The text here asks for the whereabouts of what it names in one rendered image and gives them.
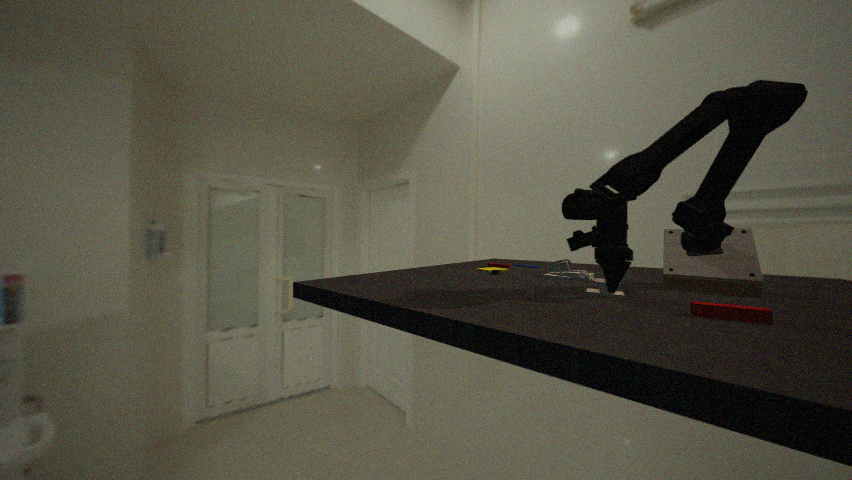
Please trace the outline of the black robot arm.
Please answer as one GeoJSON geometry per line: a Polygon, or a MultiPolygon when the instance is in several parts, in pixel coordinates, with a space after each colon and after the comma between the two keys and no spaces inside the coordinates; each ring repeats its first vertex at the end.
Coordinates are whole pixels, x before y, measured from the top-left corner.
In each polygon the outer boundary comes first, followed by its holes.
{"type": "Polygon", "coordinates": [[[712,92],[660,139],[614,164],[590,185],[593,190],[575,189],[563,200],[562,213],[569,220],[627,220],[627,201],[636,200],[666,165],[728,119],[730,133],[698,190],[672,213],[685,229],[681,244],[688,256],[723,254],[721,242],[734,230],[723,222],[726,197],[765,136],[797,112],[807,93],[803,84],[764,80],[712,92]]]}

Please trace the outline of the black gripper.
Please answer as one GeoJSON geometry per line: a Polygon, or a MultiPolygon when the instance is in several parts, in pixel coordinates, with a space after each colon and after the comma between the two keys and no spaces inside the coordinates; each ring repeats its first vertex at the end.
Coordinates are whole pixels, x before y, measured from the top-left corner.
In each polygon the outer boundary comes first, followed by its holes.
{"type": "Polygon", "coordinates": [[[597,221],[601,245],[595,248],[595,261],[603,267],[610,294],[615,293],[633,261],[633,251],[627,244],[627,229],[627,220],[597,221]]]}

